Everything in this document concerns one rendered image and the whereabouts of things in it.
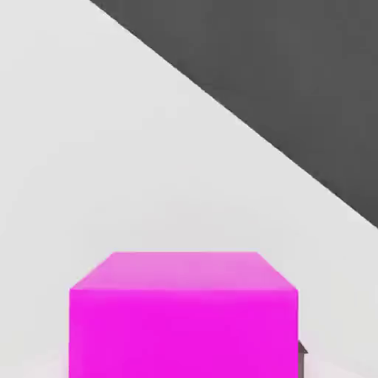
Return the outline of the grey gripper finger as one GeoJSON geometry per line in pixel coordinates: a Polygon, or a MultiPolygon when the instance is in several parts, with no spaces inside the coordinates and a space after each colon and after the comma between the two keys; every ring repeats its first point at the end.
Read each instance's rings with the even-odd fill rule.
{"type": "Polygon", "coordinates": [[[310,354],[299,341],[298,378],[340,378],[340,372],[329,362],[310,354]]]}

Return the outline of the small magenta cube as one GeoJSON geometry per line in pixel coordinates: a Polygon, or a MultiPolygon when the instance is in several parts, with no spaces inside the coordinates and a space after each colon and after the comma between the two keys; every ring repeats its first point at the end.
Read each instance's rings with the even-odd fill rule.
{"type": "Polygon", "coordinates": [[[298,290],[256,252],[115,252],[69,291],[69,378],[298,378],[298,290]]]}

